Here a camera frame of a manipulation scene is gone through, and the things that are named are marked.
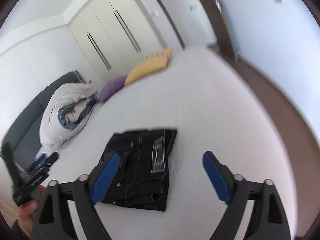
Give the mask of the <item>left hand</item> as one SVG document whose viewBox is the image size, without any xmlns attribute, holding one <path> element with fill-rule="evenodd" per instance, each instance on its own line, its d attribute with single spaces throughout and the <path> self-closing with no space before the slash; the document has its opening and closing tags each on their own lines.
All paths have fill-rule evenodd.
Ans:
<svg viewBox="0 0 320 240">
<path fill-rule="evenodd" d="M 36 211 L 37 206 L 37 201 L 31 200 L 21 205 L 18 210 L 17 224 L 28 238 L 31 237 L 33 228 L 33 219 L 31 215 Z"/>
</svg>

